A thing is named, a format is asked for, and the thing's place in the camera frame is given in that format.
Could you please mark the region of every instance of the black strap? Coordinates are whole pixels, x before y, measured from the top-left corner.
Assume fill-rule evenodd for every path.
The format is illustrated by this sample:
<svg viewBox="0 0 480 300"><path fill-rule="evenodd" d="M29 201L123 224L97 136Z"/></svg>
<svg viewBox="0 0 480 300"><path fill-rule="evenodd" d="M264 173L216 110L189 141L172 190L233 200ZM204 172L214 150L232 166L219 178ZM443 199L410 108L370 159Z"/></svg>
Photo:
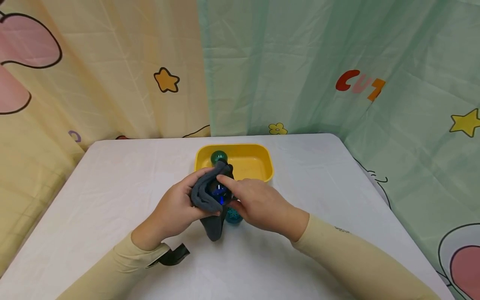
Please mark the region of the black strap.
<svg viewBox="0 0 480 300"><path fill-rule="evenodd" d="M181 263L181 261L190 254L187 247L184 244L178 246L175 250L172 249L168 250L167 253L163 254L159 258L157 258L154 262L147 266L148 268L153 267L157 263L161 263L162 265L176 265Z"/></svg>

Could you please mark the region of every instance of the hand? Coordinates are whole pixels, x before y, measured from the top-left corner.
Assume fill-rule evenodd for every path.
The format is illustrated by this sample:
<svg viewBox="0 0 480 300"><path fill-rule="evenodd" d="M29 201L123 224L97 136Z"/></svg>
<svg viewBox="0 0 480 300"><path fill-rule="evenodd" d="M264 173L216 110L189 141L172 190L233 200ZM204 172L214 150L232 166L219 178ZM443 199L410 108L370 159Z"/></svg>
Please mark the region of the hand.
<svg viewBox="0 0 480 300"><path fill-rule="evenodd" d="M193 221L218 216L192 207L190 192L197 180L213 168L200 169L174 184L156 206L152 214L132 232L132 242L140 249L152 251L169 237L181 234Z"/></svg>
<svg viewBox="0 0 480 300"><path fill-rule="evenodd" d="M310 215L288 203L265 182L257 179L235 181L224 175L216 179L239 199L229 205L249 224L279 233L291 242L297 242L305 232Z"/></svg>

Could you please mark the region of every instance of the left hand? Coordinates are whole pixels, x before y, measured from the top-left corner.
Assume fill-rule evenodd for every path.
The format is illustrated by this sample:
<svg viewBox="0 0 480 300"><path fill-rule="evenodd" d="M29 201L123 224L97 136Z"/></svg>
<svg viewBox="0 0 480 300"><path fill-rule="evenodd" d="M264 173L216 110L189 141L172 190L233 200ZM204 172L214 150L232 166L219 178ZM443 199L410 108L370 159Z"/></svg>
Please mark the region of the left hand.
<svg viewBox="0 0 480 300"><path fill-rule="evenodd" d="M200 169L174 184L156 206L152 214L132 232L132 242L140 249L152 251L169 237L181 234L193 221L218 216L192 207L190 193L197 180L213 168Z"/></svg>

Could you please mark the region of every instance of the white tablecloth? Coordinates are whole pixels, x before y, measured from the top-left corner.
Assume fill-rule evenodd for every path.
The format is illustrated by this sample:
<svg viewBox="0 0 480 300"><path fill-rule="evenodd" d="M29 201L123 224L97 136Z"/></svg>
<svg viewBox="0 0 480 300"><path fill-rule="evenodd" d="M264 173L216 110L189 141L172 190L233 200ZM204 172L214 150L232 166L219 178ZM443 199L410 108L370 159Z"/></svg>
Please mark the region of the white tablecloth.
<svg viewBox="0 0 480 300"><path fill-rule="evenodd" d="M330 134L101 141L93 144L0 280L0 299L55 299L193 171L207 144L258 143L272 185L295 206L389 253L442 299L453 299L341 141ZM211 242L200 222L167 240L191 254L154 267L130 299L348 299L283 237L242 222Z"/></svg>

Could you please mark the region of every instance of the fabric backdrop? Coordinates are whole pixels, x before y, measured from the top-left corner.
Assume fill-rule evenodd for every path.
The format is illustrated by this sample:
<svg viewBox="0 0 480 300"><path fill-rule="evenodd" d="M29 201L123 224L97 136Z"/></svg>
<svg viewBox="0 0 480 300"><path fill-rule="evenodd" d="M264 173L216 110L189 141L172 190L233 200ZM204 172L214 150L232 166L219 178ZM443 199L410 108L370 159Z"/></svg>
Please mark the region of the fabric backdrop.
<svg viewBox="0 0 480 300"><path fill-rule="evenodd" d="M1 275L94 141L209 120L194 0L0 4Z"/></svg>
<svg viewBox="0 0 480 300"><path fill-rule="evenodd" d="M212 135L336 134L480 300L480 1L197 3Z"/></svg>

